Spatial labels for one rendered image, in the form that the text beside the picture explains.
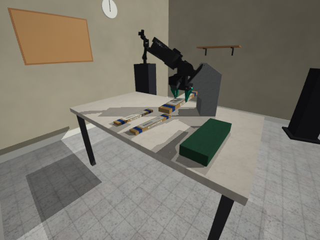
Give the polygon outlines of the cream welding electrode pack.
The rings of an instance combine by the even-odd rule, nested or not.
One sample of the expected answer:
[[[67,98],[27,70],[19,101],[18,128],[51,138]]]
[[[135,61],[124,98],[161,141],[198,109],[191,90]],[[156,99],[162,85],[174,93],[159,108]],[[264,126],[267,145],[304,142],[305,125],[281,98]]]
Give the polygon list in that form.
[[[117,126],[121,126],[121,125],[123,125],[123,124],[125,124],[125,123],[128,123],[128,122],[130,122],[130,121],[133,121],[133,120],[135,120],[135,119],[138,119],[138,118],[140,118],[140,117],[142,117],[142,116],[145,116],[145,115],[147,115],[147,114],[150,114],[150,113],[152,113],[152,112],[153,112],[153,110],[148,108],[148,109],[142,110],[142,111],[140,111],[140,112],[131,114],[131,115],[129,115],[129,116],[123,117],[123,118],[121,118],[121,119],[115,120],[113,123],[114,123],[115,125],[117,125]]]

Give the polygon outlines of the white welding electrode pack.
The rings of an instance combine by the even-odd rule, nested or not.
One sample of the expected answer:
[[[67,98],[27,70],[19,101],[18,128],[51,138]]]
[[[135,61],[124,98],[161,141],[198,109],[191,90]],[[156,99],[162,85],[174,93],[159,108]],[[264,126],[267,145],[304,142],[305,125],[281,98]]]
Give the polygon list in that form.
[[[131,128],[129,130],[129,132],[134,134],[134,135],[138,135],[138,134],[142,133],[143,131],[145,131],[145,130],[147,130],[147,129],[149,129],[149,128],[151,128],[151,127],[153,127],[153,126],[155,126],[155,125],[157,125],[157,124],[159,124],[159,123],[161,123],[161,122],[163,122],[163,121],[165,121],[167,119],[169,119],[170,117],[171,117],[171,115],[164,113],[164,114],[162,114],[162,115],[160,115],[158,117],[155,117],[155,118],[153,118],[153,119],[151,119],[151,120],[149,120],[147,122],[144,122],[144,123],[142,123],[142,124],[140,124],[140,125],[138,125],[136,127]]]
[[[198,94],[197,91],[192,91],[187,101],[189,101],[190,99],[195,97],[197,94]],[[176,109],[178,109],[180,106],[182,106],[185,103],[186,103],[185,93],[183,93],[180,96],[174,98],[173,100],[171,100],[171,101],[163,104],[162,106],[160,106],[158,108],[158,111],[162,112],[162,113],[170,114],[170,113],[174,112]]]

